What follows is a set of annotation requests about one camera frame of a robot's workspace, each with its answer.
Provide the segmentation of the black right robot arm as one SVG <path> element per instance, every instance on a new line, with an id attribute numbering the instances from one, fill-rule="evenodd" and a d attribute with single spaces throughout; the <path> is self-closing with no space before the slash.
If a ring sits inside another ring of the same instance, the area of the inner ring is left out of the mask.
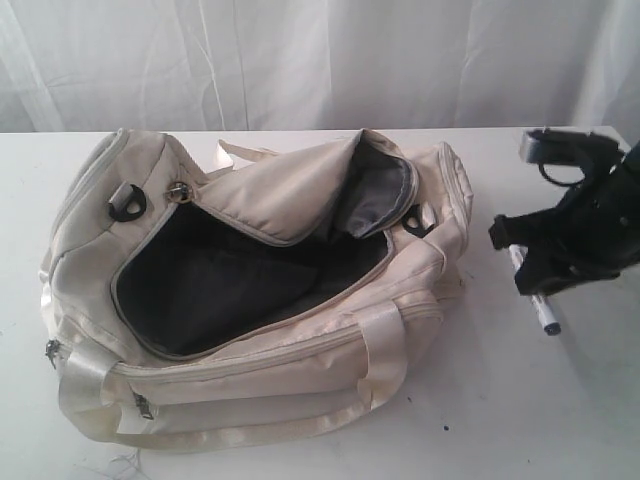
<path id="1" fill-rule="evenodd" d="M 552 208 L 507 217 L 489 229 L 493 247 L 525 248 L 515 273 L 522 295 L 551 296 L 581 284 L 613 280 L 639 262 L 639 149 L 623 152 L 617 140 L 596 133 L 528 130 L 521 157 L 553 185 L 547 166 L 579 169 L 563 183 Z"/>

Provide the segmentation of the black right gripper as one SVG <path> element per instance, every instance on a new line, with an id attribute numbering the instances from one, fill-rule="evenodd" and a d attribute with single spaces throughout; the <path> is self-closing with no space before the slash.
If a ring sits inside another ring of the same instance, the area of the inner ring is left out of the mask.
<path id="1" fill-rule="evenodd" d="M 582 173 L 566 210 L 494 218 L 488 233 L 495 250 L 527 249 L 515 274 L 520 294 L 551 296 L 590 280 L 615 279 L 639 262 L 639 166 Z"/>

